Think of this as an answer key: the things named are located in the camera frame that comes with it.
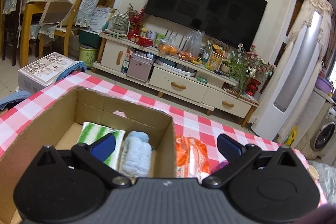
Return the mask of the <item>green striped sponge cloth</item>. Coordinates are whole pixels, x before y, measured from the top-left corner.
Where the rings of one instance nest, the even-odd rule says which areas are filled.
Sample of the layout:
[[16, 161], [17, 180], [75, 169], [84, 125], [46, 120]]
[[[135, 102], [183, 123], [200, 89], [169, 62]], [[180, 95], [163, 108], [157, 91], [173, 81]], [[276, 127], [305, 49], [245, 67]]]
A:
[[125, 133], [125, 130], [113, 129], [92, 122], [84, 122], [77, 142], [91, 145], [106, 135], [112, 134], [114, 138], [110, 138], [109, 141], [104, 141], [95, 147], [92, 155], [98, 156], [100, 160], [104, 159], [106, 165], [116, 170]]

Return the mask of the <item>magenta yarn ball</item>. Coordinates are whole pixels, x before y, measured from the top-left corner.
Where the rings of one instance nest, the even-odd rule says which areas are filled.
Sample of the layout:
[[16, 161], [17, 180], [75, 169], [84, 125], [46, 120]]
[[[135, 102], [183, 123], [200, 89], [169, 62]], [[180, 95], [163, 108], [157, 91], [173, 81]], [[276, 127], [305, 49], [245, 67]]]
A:
[[227, 160], [223, 160], [221, 161], [219, 164], [217, 164], [211, 171], [211, 173], [216, 173], [218, 170], [222, 169], [223, 167], [228, 165], [228, 161]]

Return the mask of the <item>orange white plastic package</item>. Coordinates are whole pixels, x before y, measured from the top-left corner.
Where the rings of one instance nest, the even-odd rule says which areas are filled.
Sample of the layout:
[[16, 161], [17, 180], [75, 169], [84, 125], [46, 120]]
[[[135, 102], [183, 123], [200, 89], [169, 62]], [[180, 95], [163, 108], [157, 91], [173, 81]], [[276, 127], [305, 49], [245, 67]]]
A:
[[200, 140], [184, 137], [176, 138], [177, 178], [196, 178], [202, 180], [210, 175], [207, 147]]

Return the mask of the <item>cardboard box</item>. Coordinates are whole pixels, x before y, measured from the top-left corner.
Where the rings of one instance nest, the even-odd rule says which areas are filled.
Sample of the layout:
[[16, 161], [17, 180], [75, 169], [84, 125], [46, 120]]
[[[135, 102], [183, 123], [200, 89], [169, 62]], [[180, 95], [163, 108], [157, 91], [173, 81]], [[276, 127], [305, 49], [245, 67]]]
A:
[[31, 122], [23, 120], [22, 111], [33, 113], [33, 101], [25, 100], [14, 114], [1, 118], [1, 136], [9, 124], [22, 125], [16, 137], [10, 137], [1, 156], [1, 223], [11, 223], [17, 213], [14, 188], [37, 152], [45, 144], [56, 149], [70, 149], [77, 143], [92, 144], [108, 133], [116, 138], [114, 153], [106, 164], [120, 165], [123, 142], [132, 132], [149, 137], [151, 165], [149, 177], [175, 177], [175, 132], [173, 118], [148, 103], [134, 103], [98, 91], [77, 86], [38, 112]]

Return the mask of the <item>white floor air conditioner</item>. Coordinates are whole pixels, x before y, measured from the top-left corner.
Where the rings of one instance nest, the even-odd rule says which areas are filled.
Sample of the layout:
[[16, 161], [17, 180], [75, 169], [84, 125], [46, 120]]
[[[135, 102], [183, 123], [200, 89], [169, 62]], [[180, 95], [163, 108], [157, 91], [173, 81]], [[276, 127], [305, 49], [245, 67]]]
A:
[[289, 43], [251, 116], [259, 137], [285, 140], [299, 119], [322, 69], [333, 8], [327, 0], [304, 0]]

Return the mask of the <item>potted flower plant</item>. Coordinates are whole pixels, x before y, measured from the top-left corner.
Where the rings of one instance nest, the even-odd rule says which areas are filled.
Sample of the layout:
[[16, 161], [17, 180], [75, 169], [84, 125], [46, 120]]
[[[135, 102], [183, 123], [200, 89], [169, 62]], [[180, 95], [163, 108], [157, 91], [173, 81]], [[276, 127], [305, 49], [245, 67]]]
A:
[[243, 94], [252, 79], [267, 80], [272, 77], [276, 65], [265, 61], [256, 51], [256, 46], [245, 50], [242, 43], [237, 50], [228, 54], [223, 64], [229, 67], [229, 75], [238, 82], [236, 91]]

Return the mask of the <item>cream TV cabinet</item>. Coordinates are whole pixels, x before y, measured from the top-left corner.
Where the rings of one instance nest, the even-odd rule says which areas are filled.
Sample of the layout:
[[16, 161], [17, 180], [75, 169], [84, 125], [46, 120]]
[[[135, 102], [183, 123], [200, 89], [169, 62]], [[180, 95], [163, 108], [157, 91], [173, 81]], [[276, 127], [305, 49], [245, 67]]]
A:
[[[101, 33], [101, 46], [92, 71], [103, 71], [138, 85], [151, 88], [159, 97], [167, 94], [201, 107], [207, 115], [214, 110], [231, 114], [245, 125], [259, 103], [253, 97], [237, 94], [237, 81], [218, 75], [202, 65], [165, 55], [154, 47], [142, 47], [127, 39]], [[154, 63], [144, 83], [126, 75], [131, 56], [138, 52], [152, 57]]]

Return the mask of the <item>paper cup with green print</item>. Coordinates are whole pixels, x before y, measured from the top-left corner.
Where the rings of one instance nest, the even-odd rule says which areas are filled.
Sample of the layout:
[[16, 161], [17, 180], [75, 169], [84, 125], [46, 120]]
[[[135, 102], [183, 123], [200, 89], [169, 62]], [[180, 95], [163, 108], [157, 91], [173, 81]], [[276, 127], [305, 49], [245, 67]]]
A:
[[307, 171], [308, 171], [308, 173], [310, 174], [311, 178], [312, 178], [314, 181], [318, 181], [318, 180], [319, 180], [319, 173], [318, 173], [318, 171], [315, 169], [314, 166], [312, 166], [312, 165], [308, 165], [308, 167], [307, 167]]

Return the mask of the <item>small framed picture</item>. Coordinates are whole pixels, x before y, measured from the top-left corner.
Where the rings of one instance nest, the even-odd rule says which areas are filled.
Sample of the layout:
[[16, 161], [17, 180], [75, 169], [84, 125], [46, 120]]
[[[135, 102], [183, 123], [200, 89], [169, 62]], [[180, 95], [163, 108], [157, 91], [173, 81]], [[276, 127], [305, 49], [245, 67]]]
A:
[[209, 64], [209, 70], [211, 71], [217, 71], [223, 61], [223, 56], [216, 53], [216, 52], [212, 52], [210, 54], [209, 60], [208, 60], [208, 64]]

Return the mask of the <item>front load washing machine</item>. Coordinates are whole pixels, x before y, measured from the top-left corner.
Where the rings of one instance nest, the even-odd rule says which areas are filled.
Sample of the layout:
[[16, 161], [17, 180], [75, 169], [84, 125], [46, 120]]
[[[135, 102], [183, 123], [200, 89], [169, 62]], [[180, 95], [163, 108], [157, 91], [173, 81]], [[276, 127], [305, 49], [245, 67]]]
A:
[[329, 108], [313, 135], [310, 147], [318, 156], [325, 156], [335, 143], [335, 108]]

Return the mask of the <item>green waste bin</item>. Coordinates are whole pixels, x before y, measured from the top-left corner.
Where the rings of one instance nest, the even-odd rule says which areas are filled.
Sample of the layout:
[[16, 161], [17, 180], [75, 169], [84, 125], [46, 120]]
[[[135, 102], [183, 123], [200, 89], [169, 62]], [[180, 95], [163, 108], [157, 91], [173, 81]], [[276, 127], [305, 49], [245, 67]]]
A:
[[79, 61], [85, 63], [88, 69], [93, 67], [93, 63], [96, 61], [97, 49], [80, 44]]

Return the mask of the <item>white printed storage box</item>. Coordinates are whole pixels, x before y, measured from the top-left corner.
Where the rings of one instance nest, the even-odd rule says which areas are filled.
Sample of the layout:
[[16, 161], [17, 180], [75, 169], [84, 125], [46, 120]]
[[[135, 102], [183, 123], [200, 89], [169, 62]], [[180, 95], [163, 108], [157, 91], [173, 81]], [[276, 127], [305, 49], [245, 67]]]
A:
[[50, 53], [18, 70], [18, 89], [34, 94], [58, 81], [66, 70], [80, 63], [60, 53]]

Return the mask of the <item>purple plastic basin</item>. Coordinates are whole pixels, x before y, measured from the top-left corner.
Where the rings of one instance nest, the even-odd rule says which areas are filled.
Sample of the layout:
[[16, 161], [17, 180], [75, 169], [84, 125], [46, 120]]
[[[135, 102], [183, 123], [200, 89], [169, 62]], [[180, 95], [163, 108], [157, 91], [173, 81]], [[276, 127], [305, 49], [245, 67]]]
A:
[[333, 90], [333, 87], [331, 86], [329, 81], [320, 76], [317, 77], [315, 87], [326, 94], [329, 94]]

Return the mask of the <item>red berry bouquet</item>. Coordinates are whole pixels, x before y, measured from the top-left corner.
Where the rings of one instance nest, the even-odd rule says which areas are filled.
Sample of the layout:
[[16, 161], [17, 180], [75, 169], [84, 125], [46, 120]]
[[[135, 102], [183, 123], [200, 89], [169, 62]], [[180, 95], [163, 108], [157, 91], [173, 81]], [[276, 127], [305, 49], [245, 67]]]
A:
[[127, 14], [130, 20], [130, 31], [133, 33], [138, 33], [139, 30], [143, 27], [143, 22], [145, 20], [145, 9], [144, 6], [142, 9], [137, 11], [131, 4], [127, 9]]

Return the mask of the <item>wooden dining chair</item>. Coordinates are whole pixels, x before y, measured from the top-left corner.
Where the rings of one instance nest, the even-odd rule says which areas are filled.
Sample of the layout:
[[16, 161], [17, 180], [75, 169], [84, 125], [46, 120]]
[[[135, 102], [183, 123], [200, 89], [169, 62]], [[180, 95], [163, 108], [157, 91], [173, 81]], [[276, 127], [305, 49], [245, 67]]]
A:
[[63, 55], [69, 55], [70, 38], [90, 26], [99, 0], [48, 0], [39, 20], [42, 36], [63, 39]]

